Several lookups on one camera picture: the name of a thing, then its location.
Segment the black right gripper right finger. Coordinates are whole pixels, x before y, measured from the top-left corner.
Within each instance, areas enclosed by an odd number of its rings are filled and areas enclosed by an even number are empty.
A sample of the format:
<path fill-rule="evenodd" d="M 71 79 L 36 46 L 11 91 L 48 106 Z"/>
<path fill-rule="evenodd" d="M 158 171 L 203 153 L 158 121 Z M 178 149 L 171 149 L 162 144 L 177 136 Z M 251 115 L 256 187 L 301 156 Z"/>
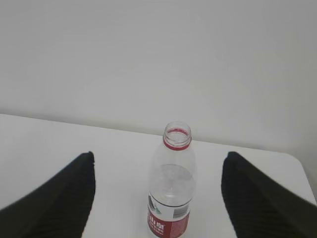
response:
<path fill-rule="evenodd" d="M 317 207 L 237 152 L 223 162 L 221 193 L 239 238 L 315 238 Z"/>

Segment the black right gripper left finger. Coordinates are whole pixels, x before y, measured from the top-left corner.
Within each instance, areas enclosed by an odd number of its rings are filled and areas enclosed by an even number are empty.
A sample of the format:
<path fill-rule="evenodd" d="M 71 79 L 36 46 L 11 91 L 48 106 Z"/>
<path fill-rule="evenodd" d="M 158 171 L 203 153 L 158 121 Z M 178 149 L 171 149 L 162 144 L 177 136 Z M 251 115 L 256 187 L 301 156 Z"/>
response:
<path fill-rule="evenodd" d="M 96 192 L 92 152 L 0 211 L 2 238 L 80 238 Z"/>

